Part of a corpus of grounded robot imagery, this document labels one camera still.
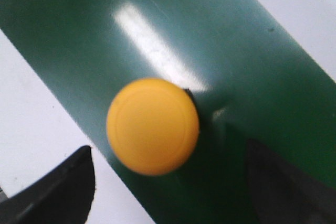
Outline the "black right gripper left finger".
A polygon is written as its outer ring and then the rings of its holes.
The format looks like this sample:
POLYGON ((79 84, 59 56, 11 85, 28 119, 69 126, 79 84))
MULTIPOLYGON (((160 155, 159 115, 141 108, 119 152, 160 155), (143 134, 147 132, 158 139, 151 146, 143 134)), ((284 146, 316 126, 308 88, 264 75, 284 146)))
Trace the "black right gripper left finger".
POLYGON ((1 203, 1 223, 85 223, 95 194, 91 147, 1 203))

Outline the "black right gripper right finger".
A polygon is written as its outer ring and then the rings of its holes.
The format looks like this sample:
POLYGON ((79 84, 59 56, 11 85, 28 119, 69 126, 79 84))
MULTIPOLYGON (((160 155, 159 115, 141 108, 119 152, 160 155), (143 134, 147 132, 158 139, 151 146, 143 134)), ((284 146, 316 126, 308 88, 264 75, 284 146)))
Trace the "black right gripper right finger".
POLYGON ((335 189, 258 140, 246 142, 246 179, 260 223, 335 223, 335 189))

